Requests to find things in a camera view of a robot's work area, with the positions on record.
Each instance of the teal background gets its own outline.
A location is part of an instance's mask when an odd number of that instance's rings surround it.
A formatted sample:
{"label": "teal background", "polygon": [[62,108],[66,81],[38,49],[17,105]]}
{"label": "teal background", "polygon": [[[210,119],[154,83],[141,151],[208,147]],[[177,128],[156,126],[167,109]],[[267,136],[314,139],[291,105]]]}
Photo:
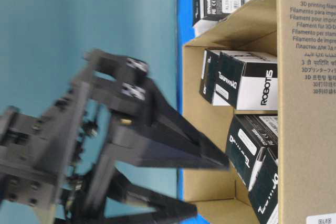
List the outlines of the teal background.
{"label": "teal background", "polygon": [[[8,105],[38,116],[66,91],[91,48],[150,64],[151,77],[176,107],[176,0],[0,0],[0,111]],[[90,140],[80,170],[97,157]],[[176,196],[176,170],[118,168],[134,183]],[[108,203],[107,215],[147,211]],[[26,206],[5,202],[0,223],[38,223]]]}

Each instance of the robotis logo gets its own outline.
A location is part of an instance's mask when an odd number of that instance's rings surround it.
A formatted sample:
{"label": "robotis logo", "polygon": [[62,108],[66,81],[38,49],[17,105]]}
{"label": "robotis logo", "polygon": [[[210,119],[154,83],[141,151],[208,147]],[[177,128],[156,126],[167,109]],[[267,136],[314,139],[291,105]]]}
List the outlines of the robotis logo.
{"label": "robotis logo", "polygon": [[273,70],[267,70],[266,71],[266,77],[265,77],[265,85],[264,85],[264,90],[263,90],[263,95],[261,97],[261,103],[260,105],[266,106],[267,101],[268,101],[268,94],[269,94],[269,89],[271,87],[271,81],[273,77]]}

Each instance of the robotic arm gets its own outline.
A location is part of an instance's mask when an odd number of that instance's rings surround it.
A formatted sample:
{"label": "robotic arm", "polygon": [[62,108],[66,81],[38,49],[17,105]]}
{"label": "robotic arm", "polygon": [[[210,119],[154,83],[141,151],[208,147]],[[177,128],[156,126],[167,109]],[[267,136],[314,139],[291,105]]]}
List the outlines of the robotic arm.
{"label": "robotic arm", "polygon": [[[0,204],[3,199],[49,209],[61,203],[66,220],[55,223],[174,223],[197,214],[194,205],[133,185],[114,166],[228,169],[227,156],[165,100],[145,62],[93,50],[71,88],[42,116],[9,107],[0,117]],[[107,74],[112,80],[101,78]],[[97,102],[93,121],[83,121],[87,102]],[[102,106],[110,111],[99,158],[76,173],[83,144],[98,130]],[[73,166],[70,176],[67,167]],[[71,190],[63,189],[68,182]],[[142,203],[149,214],[106,218],[107,198]]]}

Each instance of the blue panel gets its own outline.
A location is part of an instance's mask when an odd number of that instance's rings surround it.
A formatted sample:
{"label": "blue panel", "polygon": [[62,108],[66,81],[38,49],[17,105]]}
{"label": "blue panel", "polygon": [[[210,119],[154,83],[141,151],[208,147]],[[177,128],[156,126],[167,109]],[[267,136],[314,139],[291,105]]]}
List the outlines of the blue panel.
{"label": "blue panel", "polygon": [[210,224],[206,221],[201,215],[198,215],[196,218],[182,221],[181,224]]}
{"label": "blue panel", "polygon": [[[178,73],[177,73],[177,107],[182,114],[183,111],[183,55],[182,47],[189,40],[195,37],[192,28],[192,0],[177,0],[177,23],[178,23]],[[179,170],[178,197],[183,199],[183,171]]]}

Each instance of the bolt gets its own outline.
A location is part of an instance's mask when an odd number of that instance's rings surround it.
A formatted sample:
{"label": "bolt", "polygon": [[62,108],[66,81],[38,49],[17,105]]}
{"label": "bolt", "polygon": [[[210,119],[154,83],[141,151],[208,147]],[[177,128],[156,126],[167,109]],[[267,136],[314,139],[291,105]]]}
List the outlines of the bolt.
{"label": "bolt", "polygon": [[19,180],[18,180],[18,178],[12,178],[9,181],[9,183],[10,183],[11,186],[17,186],[19,184]]}
{"label": "bolt", "polygon": [[30,187],[32,190],[37,191],[40,188],[40,183],[39,182],[32,182]]}
{"label": "bolt", "polygon": [[8,200],[10,202],[16,202],[17,201],[17,196],[15,194],[9,194],[8,196],[9,196]]}
{"label": "bolt", "polygon": [[130,119],[121,119],[120,122],[123,125],[131,125],[132,124],[132,120],[130,120]]}
{"label": "bolt", "polygon": [[37,204],[37,199],[30,199],[30,201],[29,201],[29,205],[30,205],[31,207],[36,207],[36,204]]}
{"label": "bolt", "polygon": [[39,131],[41,129],[41,127],[37,124],[34,124],[32,127],[31,127],[34,131]]}

